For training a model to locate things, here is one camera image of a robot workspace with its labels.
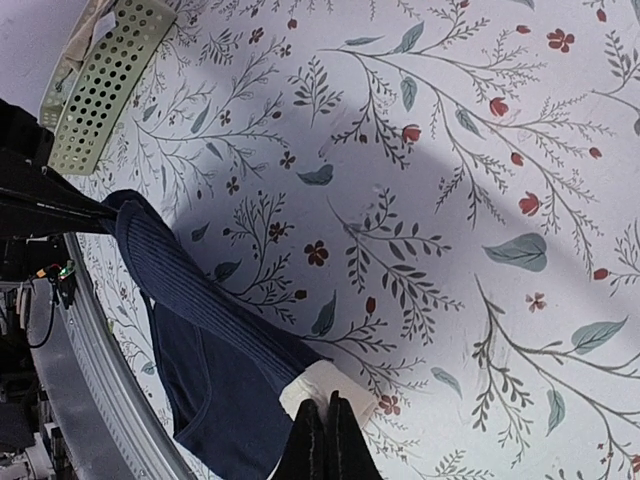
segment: ribbed cuff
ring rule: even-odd
[[[314,363],[287,385],[280,395],[280,404],[295,420],[300,404],[310,398],[316,402],[320,419],[326,423],[329,400],[336,390],[340,397],[349,400],[358,425],[363,428],[373,414],[376,398],[327,360]]]

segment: white tag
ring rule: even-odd
[[[93,27],[93,36],[91,37],[91,46],[89,47],[89,51],[91,51],[95,44],[114,28],[116,28],[116,14],[115,12],[109,12],[98,20],[95,27]]]

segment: ribbed knit fabric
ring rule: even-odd
[[[174,439],[224,480],[265,480],[293,422],[262,371],[216,335],[143,298]]]
[[[276,393],[322,359],[297,338],[217,290],[140,194],[119,191],[104,203],[118,210],[115,222],[105,220],[102,224],[115,236],[129,274],[140,289],[253,360]]]

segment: wire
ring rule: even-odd
[[[43,347],[51,337],[51,332],[53,331],[53,319],[55,318],[55,315],[56,315],[57,295],[58,295],[58,287],[54,283],[52,283],[51,284],[51,314],[49,316],[49,327],[47,328],[47,334],[44,336],[41,342],[36,343],[35,345],[31,345],[30,343],[28,343],[29,348],[32,350]]]

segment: curved metal frame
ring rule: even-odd
[[[65,327],[80,369],[111,436],[136,478],[194,480],[147,402],[109,333],[75,234],[65,235],[76,262],[78,290]]]

